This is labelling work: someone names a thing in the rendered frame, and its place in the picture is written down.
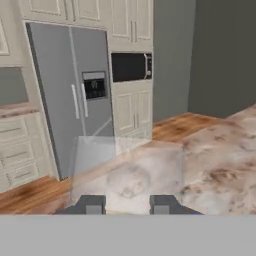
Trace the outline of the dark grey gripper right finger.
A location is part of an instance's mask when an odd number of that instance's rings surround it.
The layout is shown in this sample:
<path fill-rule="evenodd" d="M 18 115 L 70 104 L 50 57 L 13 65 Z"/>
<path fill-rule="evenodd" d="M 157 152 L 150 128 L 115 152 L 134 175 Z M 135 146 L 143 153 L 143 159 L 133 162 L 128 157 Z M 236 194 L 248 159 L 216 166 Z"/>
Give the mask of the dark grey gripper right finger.
<path fill-rule="evenodd" d="M 151 195 L 150 206 L 151 215 L 200 215 L 200 212 L 181 205 L 174 195 Z"/>

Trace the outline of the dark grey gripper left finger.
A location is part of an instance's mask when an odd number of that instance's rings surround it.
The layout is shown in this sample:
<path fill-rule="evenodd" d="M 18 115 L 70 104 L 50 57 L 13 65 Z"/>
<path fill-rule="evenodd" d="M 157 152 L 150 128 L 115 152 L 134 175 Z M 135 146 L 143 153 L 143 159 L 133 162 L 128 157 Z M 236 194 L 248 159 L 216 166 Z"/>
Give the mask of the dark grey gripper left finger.
<path fill-rule="evenodd" d="M 65 209 L 57 210 L 57 214 L 68 215 L 105 215 L 106 197 L 104 195 L 83 195 L 78 202 Z"/>

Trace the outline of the clear glass pitcher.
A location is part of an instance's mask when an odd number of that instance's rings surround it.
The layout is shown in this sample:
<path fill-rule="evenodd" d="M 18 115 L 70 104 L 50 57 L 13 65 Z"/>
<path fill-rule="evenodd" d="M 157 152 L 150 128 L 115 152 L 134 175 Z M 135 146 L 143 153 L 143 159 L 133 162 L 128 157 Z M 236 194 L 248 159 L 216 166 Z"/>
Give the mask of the clear glass pitcher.
<path fill-rule="evenodd" d="M 180 196 L 183 164 L 179 143 L 80 136 L 70 201 L 75 205 L 83 195 L 104 195 L 107 214 L 148 214 L 151 195 Z"/>

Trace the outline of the cream drawer cabinet run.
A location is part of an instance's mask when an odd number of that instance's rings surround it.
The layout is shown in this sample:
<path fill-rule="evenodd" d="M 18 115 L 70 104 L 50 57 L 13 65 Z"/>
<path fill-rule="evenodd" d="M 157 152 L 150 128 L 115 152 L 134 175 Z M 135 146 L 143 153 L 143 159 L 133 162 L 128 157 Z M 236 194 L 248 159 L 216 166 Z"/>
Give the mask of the cream drawer cabinet run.
<path fill-rule="evenodd" d="M 0 119 L 0 193 L 44 176 L 57 178 L 41 115 Z"/>

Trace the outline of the tall cream cupboard run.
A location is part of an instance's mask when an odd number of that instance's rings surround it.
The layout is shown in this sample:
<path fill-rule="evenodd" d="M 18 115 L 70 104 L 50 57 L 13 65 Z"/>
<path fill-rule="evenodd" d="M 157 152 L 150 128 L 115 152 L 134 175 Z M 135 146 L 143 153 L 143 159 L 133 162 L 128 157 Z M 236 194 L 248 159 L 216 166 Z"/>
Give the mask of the tall cream cupboard run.
<path fill-rule="evenodd" d="M 26 24 L 38 22 L 104 30 L 107 33 L 114 138 L 152 135 L 153 75 L 148 80 L 114 82 L 112 53 L 151 53 L 153 0 L 19 0 Z"/>

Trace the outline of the silver double-door fridge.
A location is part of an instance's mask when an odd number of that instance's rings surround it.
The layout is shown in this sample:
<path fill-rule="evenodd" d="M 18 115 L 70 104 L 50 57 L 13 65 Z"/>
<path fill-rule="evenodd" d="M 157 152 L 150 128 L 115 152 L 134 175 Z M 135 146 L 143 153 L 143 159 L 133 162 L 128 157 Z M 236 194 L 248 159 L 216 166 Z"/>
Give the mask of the silver double-door fridge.
<path fill-rule="evenodd" d="M 87 165 L 100 159 L 103 143 L 114 144 L 107 33 L 38 22 L 28 22 L 26 31 L 58 174 L 65 179 L 80 138 Z"/>

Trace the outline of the black built-in microwave oven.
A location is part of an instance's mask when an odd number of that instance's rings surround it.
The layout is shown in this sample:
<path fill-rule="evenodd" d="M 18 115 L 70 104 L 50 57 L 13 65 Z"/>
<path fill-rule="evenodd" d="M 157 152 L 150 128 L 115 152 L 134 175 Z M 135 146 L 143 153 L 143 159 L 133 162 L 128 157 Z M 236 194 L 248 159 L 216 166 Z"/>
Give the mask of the black built-in microwave oven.
<path fill-rule="evenodd" d="M 111 62 L 114 82 L 152 78 L 153 57 L 151 53 L 112 53 Z"/>

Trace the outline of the cream wall cupboard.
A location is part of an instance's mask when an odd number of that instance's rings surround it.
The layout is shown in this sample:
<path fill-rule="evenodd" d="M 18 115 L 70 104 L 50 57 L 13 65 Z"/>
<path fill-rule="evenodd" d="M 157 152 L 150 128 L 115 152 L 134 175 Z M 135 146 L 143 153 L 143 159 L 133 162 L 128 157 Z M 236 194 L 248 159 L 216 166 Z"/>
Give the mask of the cream wall cupboard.
<path fill-rule="evenodd" d="M 0 67 L 23 65 L 11 0 L 0 0 Z"/>

